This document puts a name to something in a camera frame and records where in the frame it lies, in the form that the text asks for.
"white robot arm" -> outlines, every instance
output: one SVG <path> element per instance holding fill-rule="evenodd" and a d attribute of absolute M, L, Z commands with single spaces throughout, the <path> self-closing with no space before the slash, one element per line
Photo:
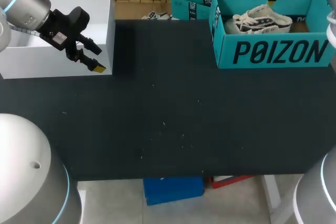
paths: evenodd
<path fill-rule="evenodd" d="M 83 49 L 78 50 L 76 47 L 79 41 L 94 54 L 101 53 L 92 39 L 80 34 L 89 23 L 89 14 L 81 7 L 76 7 L 69 15 L 64 15 L 57 9 L 51 11 L 50 8 L 49 0 L 0 0 L 0 52 L 9 44 L 10 27 L 24 32 L 37 31 L 41 39 L 56 49 L 65 49 L 69 60 L 79 60 L 90 71 L 102 73 L 106 68 L 95 59 L 87 57 Z"/>
<path fill-rule="evenodd" d="M 6 20 L 4 10 L 0 8 L 0 52 L 4 50 L 11 41 L 11 31 Z"/>

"floor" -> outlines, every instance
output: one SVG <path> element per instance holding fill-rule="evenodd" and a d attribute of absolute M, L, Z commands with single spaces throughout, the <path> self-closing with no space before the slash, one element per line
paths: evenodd
<path fill-rule="evenodd" d="M 300 175 L 276 176 L 280 195 Z M 260 177 L 219 189 L 207 187 L 202 197 L 147 206 L 141 179 L 79 182 L 85 195 L 82 224 L 269 224 Z"/>

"black tabletop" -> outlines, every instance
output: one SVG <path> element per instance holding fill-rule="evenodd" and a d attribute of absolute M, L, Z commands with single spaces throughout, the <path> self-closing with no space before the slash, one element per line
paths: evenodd
<path fill-rule="evenodd" d="M 117 21 L 114 75 L 0 80 L 78 180 L 304 173 L 336 144 L 328 68 L 219 70 L 207 21 Z"/>

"sneaker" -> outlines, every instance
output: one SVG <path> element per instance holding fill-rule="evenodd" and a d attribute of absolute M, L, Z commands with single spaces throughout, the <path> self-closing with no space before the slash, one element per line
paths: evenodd
<path fill-rule="evenodd" d="M 293 20 L 275 13 L 268 5 L 260 5 L 243 15 L 233 15 L 224 24 L 227 34 L 288 33 Z"/>

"blue plastic crate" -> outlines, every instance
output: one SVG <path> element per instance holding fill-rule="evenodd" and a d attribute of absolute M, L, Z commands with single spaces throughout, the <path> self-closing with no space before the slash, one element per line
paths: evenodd
<path fill-rule="evenodd" d="M 145 178 L 143 188 L 147 205 L 189 199 L 203 195 L 204 183 L 201 177 Z"/>

